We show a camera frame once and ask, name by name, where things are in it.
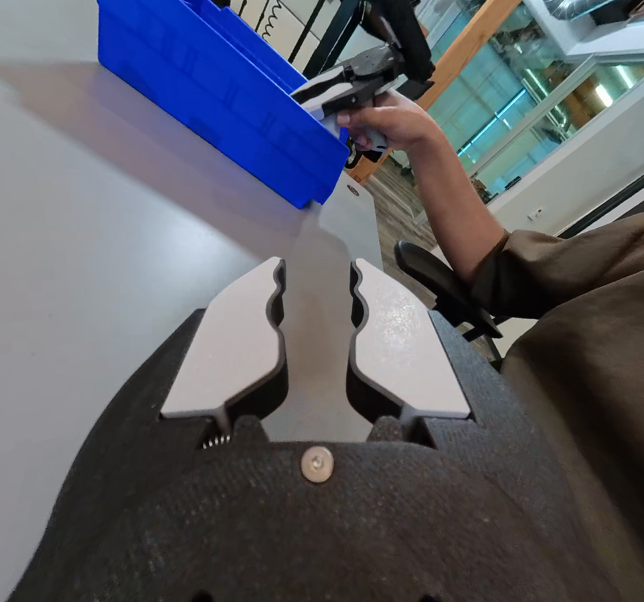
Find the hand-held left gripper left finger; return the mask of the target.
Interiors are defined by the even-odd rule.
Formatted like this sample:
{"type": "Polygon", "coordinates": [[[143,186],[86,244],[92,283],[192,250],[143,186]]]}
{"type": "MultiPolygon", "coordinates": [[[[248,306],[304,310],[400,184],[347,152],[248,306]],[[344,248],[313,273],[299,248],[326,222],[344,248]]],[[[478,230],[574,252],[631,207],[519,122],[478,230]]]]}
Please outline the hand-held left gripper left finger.
{"type": "Polygon", "coordinates": [[[222,435],[247,414],[264,419],[288,392],[285,260],[272,257],[205,308],[161,407],[165,419],[211,418],[222,435]]]}

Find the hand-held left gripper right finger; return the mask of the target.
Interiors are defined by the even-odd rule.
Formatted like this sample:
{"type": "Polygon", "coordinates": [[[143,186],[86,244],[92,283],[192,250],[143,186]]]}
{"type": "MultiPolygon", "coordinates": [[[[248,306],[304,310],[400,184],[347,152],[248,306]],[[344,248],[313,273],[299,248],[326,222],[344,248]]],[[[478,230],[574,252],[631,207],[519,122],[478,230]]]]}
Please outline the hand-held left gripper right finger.
{"type": "Polygon", "coordinates": [[[471,407],[422,301],[363,258],[351,263],[350,293],[346,395],[353,409],[369,422],[466,420],[471,407]]]}

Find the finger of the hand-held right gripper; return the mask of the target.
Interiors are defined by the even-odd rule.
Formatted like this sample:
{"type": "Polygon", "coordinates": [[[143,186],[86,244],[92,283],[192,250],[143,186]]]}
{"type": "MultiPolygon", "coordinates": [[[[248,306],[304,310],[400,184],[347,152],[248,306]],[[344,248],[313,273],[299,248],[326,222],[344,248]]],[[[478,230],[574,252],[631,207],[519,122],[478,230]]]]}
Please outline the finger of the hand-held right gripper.
{"type": "Polygon", "coordinates": [[[291,99],[316,120],[323,120],[326,117],[323,107],[334,99],[343,99],[347,94],[351,96],[352,90],[352,84],[307,84],[291,93],[291,99]]]}
{"type": "Polygon", "coordinates": [[[329,90],[330,88],[347,83],[344,69],[329,69],[311,79],[304,90],[329,90]]]}

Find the blue plastic bin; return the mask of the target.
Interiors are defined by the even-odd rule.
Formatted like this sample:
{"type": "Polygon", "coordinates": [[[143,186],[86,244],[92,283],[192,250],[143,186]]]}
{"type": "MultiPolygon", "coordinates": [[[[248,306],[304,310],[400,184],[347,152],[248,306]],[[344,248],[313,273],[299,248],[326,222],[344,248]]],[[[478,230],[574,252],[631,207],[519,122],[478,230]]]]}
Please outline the blue plastic bin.
{"type": "Polygon", "coordinates": [[[349,149],[291,93],[307,81],[211,0],[97,0],[98,58],[298,209],[324,204],[349,149]]]}

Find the wood-edged background desk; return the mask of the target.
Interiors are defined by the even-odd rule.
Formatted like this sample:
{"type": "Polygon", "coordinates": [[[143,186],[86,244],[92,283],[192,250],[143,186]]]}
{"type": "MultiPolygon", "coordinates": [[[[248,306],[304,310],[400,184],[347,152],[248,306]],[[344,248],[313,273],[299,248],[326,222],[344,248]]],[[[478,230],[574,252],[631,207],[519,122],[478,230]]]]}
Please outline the wood-edged background desk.
{"type": "Polygon", "coordinates": [[[362,11],[363,0],[340,0],[338,10],[303,70],[304,77],[314,78],[335,65],[359,25],[362,11]]]}

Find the grey desk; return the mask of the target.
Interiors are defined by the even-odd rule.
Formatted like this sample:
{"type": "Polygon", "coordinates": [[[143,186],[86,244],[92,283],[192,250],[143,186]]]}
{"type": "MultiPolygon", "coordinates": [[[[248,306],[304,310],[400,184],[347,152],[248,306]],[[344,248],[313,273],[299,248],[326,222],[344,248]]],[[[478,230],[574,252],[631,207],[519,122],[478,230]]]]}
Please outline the grey desk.
{"type": "Polygon", "coordinates": [[[346,174],[299,210],[97,59],[96,0],[1,0],[1,600],[81,445],[196,310],[286,261],[288,395],[271,440],[360,442],[350,262],[382,268],[346,174]]]}

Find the person's right hand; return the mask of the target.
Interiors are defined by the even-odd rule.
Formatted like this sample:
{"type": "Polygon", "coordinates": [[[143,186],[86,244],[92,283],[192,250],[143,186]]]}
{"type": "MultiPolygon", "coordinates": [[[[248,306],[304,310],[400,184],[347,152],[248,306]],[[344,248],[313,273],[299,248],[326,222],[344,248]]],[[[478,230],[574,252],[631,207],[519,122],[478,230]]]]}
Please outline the person's right hand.
{"type": "Polygon", "coordinates": [[[386,147],[409,153],[451,150],[432,117],[397,91],[377,95],[370,106],[341,110],[336,120],[338,126],[348,129],[357,148],[364,152],[376,149],[377,136],[386,147]]]}

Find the wooden post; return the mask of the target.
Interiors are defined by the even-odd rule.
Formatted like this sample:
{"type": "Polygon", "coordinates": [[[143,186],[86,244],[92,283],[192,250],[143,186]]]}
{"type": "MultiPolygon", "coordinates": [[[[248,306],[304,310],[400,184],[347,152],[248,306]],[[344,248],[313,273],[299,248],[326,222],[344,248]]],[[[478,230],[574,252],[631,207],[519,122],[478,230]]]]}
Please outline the wooden post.
{"type": "Polygon", "coordinates": [[[414,108],[421,109],[421,114],[427,115],[427,110],[471,63],[522,1],[487,0],[439,59],[432,78],[433,86],[423,94],[414,108]]]}

